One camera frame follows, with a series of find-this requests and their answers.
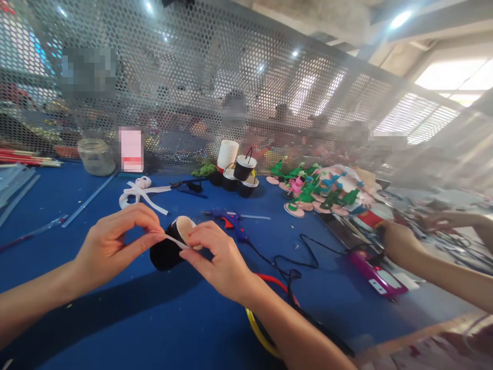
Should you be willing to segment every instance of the blue tablecloth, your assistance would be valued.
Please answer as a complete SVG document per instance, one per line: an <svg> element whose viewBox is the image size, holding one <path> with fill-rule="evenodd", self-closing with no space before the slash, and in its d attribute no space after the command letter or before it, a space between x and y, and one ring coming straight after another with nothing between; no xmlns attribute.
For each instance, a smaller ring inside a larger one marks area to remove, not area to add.
<svg viewBox="0 0 493 370"><path fill-rule="evenodd" d="M37 173L41 178L0 229L0 243L60 214L72 214L81 205L79 201L84 202L106 180L89 175L79 163ZM156 186L185 178L151 176ZM119 211L118 198L129 180L113 179L67 228L55 227L0 254L0 291L73 259L89 228L101 217ZM152 196L170 211L168 216L159 215L161 225L166 228L179 215L200 223L208 219L201 211L228 209L272 218L242 221L253 244L269 258L283 254L310 262L300 233L332 248L343 248L315 213L301 219L286 213L282 190L264 178L250 199L208 182L204 189L208 199L176 190ZM141 230L132 230L127 238L141 234ZM239 249L253 271L278 276L249 246L239 245ZM431 284L391 303L345 257L317 246L313 249L321 268L299 268L303 277L293 283L294 294L307 312L357 352L475 310ZM156 271L148 252L110 283L42 318L0 354L0 365L10 358L14 359L10 369L283 367L258 343L240 305L220 296L187 263L170 272Z"/></svg>

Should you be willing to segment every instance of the blue glue gun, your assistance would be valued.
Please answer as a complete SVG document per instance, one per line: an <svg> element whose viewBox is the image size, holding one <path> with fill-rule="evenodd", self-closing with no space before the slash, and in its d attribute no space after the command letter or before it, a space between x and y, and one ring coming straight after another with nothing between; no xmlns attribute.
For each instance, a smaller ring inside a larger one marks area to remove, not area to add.
<svg viewBox="0 0 493 370"><path fill-rule="evenodd" d="M234 229L236 233L236 239L240 243L245 243L248 241L248 236L245 233L243 227L240 224L241 216L236 214L236 212L228 212L223 210L211 210L209 212L202 212L204 214L209 214L214 218L223 219L226 222L226 229Z"/></svg>

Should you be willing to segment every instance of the ceiling light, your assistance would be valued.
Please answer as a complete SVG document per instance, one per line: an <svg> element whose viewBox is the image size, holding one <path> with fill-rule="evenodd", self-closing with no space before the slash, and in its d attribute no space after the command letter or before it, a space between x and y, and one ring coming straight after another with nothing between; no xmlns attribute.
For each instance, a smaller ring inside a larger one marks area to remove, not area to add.
<svg viewBox="0 0 493 370"><path fill-rule="evenodd" d="M65 18L67 17L67 13L65 12L65 10L63 10L62 8L58 7L58 11L60 12L61 15L63 15Z"/></svg>
<svg viewBox="0 0 493 370"><path fill-rule="evenodd" d="M412 11L406 10L405 12L402 12L399 14L397 17L394 18L392 23L390 24L391 29L396 29L402 26L409 18L411 18Z"/></svg>

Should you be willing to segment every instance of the black cable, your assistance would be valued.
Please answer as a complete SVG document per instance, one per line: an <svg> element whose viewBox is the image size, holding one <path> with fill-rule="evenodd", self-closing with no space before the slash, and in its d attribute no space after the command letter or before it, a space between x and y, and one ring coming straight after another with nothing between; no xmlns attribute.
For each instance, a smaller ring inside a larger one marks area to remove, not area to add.
<svg viewBox="0 0 493 370"><path fill-rule="evenodd" d="M482 252L480 252L474 248L471 248L472 242L474 242L474 241L470 237L468 237L467 235L464 235L461 233L457 233L457 235L459 237L461 237L463 240L467 241L468 244L465 244L461 239L457 239L457 238L453 237L452 234L446 233L445 231L439 231L439 234L437 234L437 237L439 239L447 242L447 243L450 243L450 244L456 246L456 247L462 248L464 251L466 251L468 254L470 254L472 257L474 257L477 261L482 262L482 263L490 266L491 268L493 268L493 258L491 258L487 254L484 254L484 253L482 253ZM477 254L474 254L473 252L483 256L485 259L487 259L487 261L479 258L477 256Z"/></svg>
<svg viewBox="0 0 493 370"><path fill-rule="evenodd" d="M292 260L292 259L290 259L288 257L285 257L283 255L280 255L280 254L278 254L277 256L274 257L274 262L272 263L268 258L266 258L264 255L262 255L262 253L260 253L258 251L258 249L252 244L252 242L249 239L246 240L246 243L255 251L255 253L258 254L258 256L260 258L262 258L265 262L267 262L269 265L271 265L277 271L279 271L279 273L281 274L282 278L286 281L286 284L287 284L287 287L288 287L288 300L289 300L290 305L300 315L302 315L308 322L310 322L319 331L321 331L327 338L329 338L335 345L337 345L339 347L339 349L344 354L346 354L347 356L354 357L354 351L342 339L340 339L337 335L335 335L333 332L331 332L330 330L328 330L321 322L319 322L318 320L316 320L315 318L313 318L310 314L308 314L306 311L304 311L302 308L298 307L294 303L294 296L293 296L293 291L292 291L292 288L291 288L291 284L292 284L292 282L294 280L300 279L302 277L301 272L299 272L298 270L296 270L294 268L290 269L289 272L284 271L283 269L281 269L279 267L278 260L279 259L283 259L284 261L291 262L292 264L297 265L297 266L303 266L303 267L308 267L308 268L313 268L313 269L320 268L319 267L320 265L318 263L317 257L313 253L312 248L310 248L310 245L307 243L307 241L305 240L305 238L307 240L310 240L310 241L312 241L312 242L320 245L321 247L323 247L325 249L328 249L331 252L336 253L336 254L339 254L339 255L348 255L349 253L351 253L352 251L356 250L357 248L359 248L359 247L361 247L363 245L364 246L367 246L368 244L367 243L361 243L361 244L358 244L358 245L354 246L352 249L347 250L346 252L339 252L339 251L336 251L336 250L334 250L334 249L332 249L330 247L327 247L325 244L320 243L320 242L316 241L315 239L312 239L312 238L306 236L305 234L300 234L299 237L301 238L301 241L303 241L304 245L308 249L308 252L310 253L312 259L315 261L314 264L309 264L309 263L304 263L304 262L300 262L300 261L295 261L295 260Z"/></svg>

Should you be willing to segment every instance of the perforated metal mesh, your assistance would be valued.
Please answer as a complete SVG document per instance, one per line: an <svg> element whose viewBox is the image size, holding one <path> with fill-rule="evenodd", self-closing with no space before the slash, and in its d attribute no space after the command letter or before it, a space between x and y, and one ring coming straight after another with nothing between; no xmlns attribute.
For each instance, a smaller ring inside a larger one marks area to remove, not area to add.
<svg viewBox="0 0 493 370"><path fill-rule="evenodd" d="M394 148L382 154L365 133L401 131L417 144L460 112L453 101L228 1L6 4L0 135L27 149L68 155L82 137L116 149L118 126L135 125L146 127L146 152L166 166L214 159L222 139L240 142L243 152L253 146L260 170L284 155L293 163L369 163ZM116 88L107 96L68 93L67 48L114 50ZM232 96L244 107L238 119L223 113Z"/></svg>

